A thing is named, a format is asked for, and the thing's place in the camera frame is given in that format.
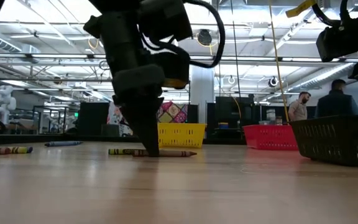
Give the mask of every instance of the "white robot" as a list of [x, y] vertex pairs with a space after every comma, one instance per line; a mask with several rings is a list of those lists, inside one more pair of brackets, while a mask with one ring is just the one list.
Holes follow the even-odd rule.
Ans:
[[9, 124], [11, 110], [16, 109], [16, 99], [12, 97], [12, 86], [0, 86], [0, 121]]

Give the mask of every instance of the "black cable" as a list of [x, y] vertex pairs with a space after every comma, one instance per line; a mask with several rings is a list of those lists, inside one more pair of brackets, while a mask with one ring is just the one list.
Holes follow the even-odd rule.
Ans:
[[[233, 10], [233, 0], [230, 0], [230, 6], [231, 6], [231, 14], [234, 17], [234, 10]], [[237, 71], [237, 86], [239, 88], [239, 101], [241, 103], [241, 89], [240, 89], [240, 75], [239, 75], [239, 61], [238, 61], [238, 55], [237, 55], [237, 42], [236, 42], [236, 27], [234, 26], [234, 19], [232, 21], [233, 23], [233, 35], [234, 35], [234, 53], [236, 54], [236, 71]]]
[[159, 47], [161, 47], [163, 49], [170, 50], [170, 51], [176, 53], [177, 55], [182, 56], [187, 60], [190, 60], [190, 56], [186, 52], [186, 50], [184, 50], [184, 49], [182, 49], [180, 47], [177, 47], [177, 46], [175, 46], [173, 44], [165, 43], [165, 42], [162, 42], [162, 41], [159, 41], [159, 40], [150, 39], [150, 41], [151, 41], [151, 43], [153, 43], [156, 46], [159, 46]]
[[155, 50], [155, 51], [163, 50], [163, 47], [153, 47], [153, 46], [151, 46], [149, 43], [147, 43], [147, 41], [146, 41], [146, 39], [145, 39], [143, 33], [140, 34], [140, 37], [142, 38], [143, 43], [144, 43], [144, 44], [146, 45], [146, 47], [148, 47], [149, 49]]
[[339, 27], [341, 25], [341, 21], [336, 20], [336, 19], [330, 19], [328, 18], [320, 9], [320, 7], [318, 7], [317, 4], [312, 5], [312, 10], [313, 12], [316, 14], [316, 17], [324, 24], [326, 24], [327, 26], [331, 26], [331, 27]]
[[[147, 41], [146, 41], [146, 38], [144, 36], [143, 33], [141, 33], [140, 37], [142, 38], [142, 41], [143, 43], [146, 45], [146, 47], [148, 47], [149, 49], [151, 50], [154, 50], [154, 51], [159, 51], [159, 50], [163, 50], [164, 48], [163, 47], [153, 47], [151, 46]], [[172, 42], [175, 40], [175, 37], [172, 36], [171, 39], [169, 39], [168, 41], [168, 44], [172, 44]]]
[[341, 1], [339, 16], [341, 17], [342, 24], [344, 24], [344, 26], [352, 19], [349, 11], [347, 10], [347, 0]]
[[202, 68], [213, 68], [213, 67], [217, 66], [218, 63], [221, 61], [222, 55], [223, 55], [224, 43], [226, 42], [226, 34], [225, 34], [225, 30], [224, 30], [223, 21], [222, 21], [221, 17], [219, 16], [218, 11], [212, 5], [210, 5], [210, 3], [200, 1], [200, 0], [184, 0], [184, 2], [187, 2], [190, 4], [195, 4], [198, 6], [204, 6], [211, 12], [211, 14], [214, 16], [214, 18], [216, 20], [216, 23], [217, 23], [218, 29], [219, 29], [220, 41], [219, 41], [219, 45], [218, 45], [218, 51], [216, 52], [216, 55], [213, 57], [212, 64], [208, 65], [205, 63], [201, 63], [201, 62], [195, 62], [192, 60], [190, 61], [191, 65], [199, 66]]

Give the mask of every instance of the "wire basket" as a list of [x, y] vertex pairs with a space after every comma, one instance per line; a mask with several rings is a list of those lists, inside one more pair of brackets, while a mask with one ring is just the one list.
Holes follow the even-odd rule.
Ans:
[[358, 116], [332, 116], [290, 124], [302, 156], [358, 166]]
[[205, 124], [159, 123], [159, 146], [201, 148], [203, 145], [205, 127]]
[[247, 147], [260, 150], [298, 150], [291, 126], [249, 125], [244, 126]]

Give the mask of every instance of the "patterned fabric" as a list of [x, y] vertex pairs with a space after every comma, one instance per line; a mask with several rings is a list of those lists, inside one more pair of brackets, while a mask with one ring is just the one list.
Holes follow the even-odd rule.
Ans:
[[187, 120], [187, 105], [167, 102], [161, 105], [161, 109], [158, 111], [160, 123], [184, 123]]
[[[108, 124], [118, 124], [120, 136], [133, 135], [118, 107], [111, 103]], [[187, 105], [175, 104], [172, 101], [163, 103], [157, 111], [159, 123], [184, 123], [187, 120]]]
[[185, 112], [180, 111], [175, 118], [173, 119], [175, 123], [184, 123], [187, 119], [187, 115]]
[[164, 113], [161, 115], [161, 117], [158, 118], [158, 121], [160, 123], [171, 123], [172, 117], [168, 113]]

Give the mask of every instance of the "person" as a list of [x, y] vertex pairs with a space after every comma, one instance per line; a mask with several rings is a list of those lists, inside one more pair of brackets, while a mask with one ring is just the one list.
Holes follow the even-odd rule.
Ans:
[[288, 110], [288, 116], [291, 121], [301, 121], [308, 119], [308, 111], [306, 103], [310, 100], [311, 94], [308, 92], [301, 92], [297, 100], [291, 103]]
[[338, 79], [331, 84], [328, 95], [320, 98], [317, 103], [315, 118], [335, 115], [358, 115], [358, 106], [351, 95], [344, 94], [346, 82]]

